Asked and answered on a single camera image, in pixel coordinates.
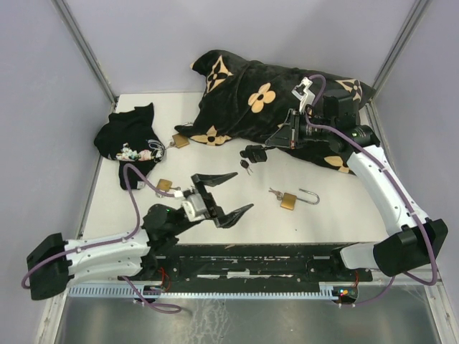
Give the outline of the black padlock shackle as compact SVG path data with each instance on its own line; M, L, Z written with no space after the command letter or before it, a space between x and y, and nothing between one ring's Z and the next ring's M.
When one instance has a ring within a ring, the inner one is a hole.
M247 145L240 151L240 156L251 163L264 163L268 159L265 147L262 145Z

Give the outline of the black-headed keys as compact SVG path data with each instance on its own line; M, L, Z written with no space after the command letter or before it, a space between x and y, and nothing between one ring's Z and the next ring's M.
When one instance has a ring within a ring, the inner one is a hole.
M246 160L241 160L241 161L240 161L240 165L247 171L247 174L248 174L249 176L252 175L252 169L251 169L250 164L249 164L248 161L246 161Z

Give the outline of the medium brass padlock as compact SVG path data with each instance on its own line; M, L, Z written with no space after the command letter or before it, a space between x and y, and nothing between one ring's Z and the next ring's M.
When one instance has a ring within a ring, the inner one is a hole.
M173 182L167 179L160 178L156 184L156 188L162 193L173 193L175 191L180 191L180 186L174 186Z

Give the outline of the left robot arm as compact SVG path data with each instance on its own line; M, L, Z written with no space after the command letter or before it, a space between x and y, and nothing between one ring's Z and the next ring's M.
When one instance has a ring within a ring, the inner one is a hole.
M225 213L217 205L209 187L234 178L194 174L185 190L155 192L180 201L179 208L154 204L141 216L135 205L136 223L132 230L95 239L64 239L61 233L48 235L26 258L27 273L21 286L34 301L52 298L81 282L137 277L152 279L158 273L157 254L178 243L178 236L203 221L229 229L253 207L245 205Z

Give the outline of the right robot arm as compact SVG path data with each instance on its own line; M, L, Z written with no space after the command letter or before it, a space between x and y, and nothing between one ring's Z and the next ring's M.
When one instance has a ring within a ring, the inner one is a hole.
M284 123L266 141L267 146L294 150L308 143L326 143L363 183L382 217L387 236L380 242L349 244L338 250L328 265L337 280L355 269L377 269L388 277L405 274L433 285L438 279L436 258L448 234L442 219L431 219L409 195L387 161L371 127L362 125L359 109L343 92L323 96L323 111L316 112L318 97L296 96Z

